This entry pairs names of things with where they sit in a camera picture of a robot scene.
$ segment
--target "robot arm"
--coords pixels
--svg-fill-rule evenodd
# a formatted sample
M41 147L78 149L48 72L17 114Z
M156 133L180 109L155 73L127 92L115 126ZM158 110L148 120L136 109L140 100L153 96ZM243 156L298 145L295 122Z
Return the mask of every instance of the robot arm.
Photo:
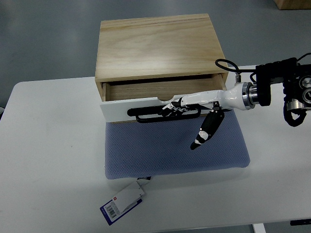
M190 146L194 150L213 137L225 117L224 110L234 108L248 110L255 107L257 100L256 95L251 95L253 88L251 83L238 83L227 91L213 90L185 95L164 106L159 114L167 117L191 110L210 109L195 141Z
M270 85L283 83L284 119L289 125L296 127L303 122L306 111L311 110L311 64L301 66L298 63L307 55L311 53L299 59L290 58L256 66L255 70L242 70L229 60L218 59L215 62L218 67L236 73L235 87L227 91L214 90L185 95L164 106L158 114L163 117L172 117L180 116L191 110L210 110L198 136L190 146L193 150L211 139L225 116L224 111L234 108L249 110L253 109L256 104L268 106L271 102ZM227 62L235 69L224 67L219 62ZM253 83L241 83L240 73L242 72L252 72L250 78ZM297 114L298 118L294 119L292 113Z

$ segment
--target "cable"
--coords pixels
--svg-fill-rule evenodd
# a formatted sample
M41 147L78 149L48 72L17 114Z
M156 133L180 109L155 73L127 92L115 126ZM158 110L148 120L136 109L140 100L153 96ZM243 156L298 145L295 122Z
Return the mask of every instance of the cable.
M309 56L309 55L311 55L311 52L308 52L308 53L306 53L305 55L299 57L299 58L297 59L297 61L299 62L301 59L303 59L304 57Z
M226 62L226 63L232 65L235 69L231 69L231 68L225 67L225 66L219 64L219 62ZM255 73L256 72L255 69L239 69L238 66L235 63L233 63L232 61L229 61L227 59L222 59L222 58L221 59L217 59L215 61L215 65L218 66L221 69L224 69L226 71L235 72L235 73L247 73L247 72L248 73Z
M253 78L253 76L255 75L256 73L252 73L250 76L249 76L249 78L251 79L251 81L253 82L253 83L256 83L256 80Z

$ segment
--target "wooden drawer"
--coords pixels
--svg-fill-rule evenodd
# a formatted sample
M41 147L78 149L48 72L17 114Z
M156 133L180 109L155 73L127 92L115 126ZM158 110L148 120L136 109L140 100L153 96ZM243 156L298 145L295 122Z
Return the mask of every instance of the wooden drawer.
M224 89L219 58L224 54L207 14L101 22L95 82L106 120L132 120L126 111L134 105Z

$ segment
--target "blue cushion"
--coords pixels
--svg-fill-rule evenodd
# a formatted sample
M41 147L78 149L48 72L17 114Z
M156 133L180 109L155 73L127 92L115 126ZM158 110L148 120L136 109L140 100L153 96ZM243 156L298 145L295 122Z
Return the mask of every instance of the blue cushion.
M250 163L234 111L226 112L215 135L190 149L204 117L140 124L107 123L105 174L108 179L176 174Z

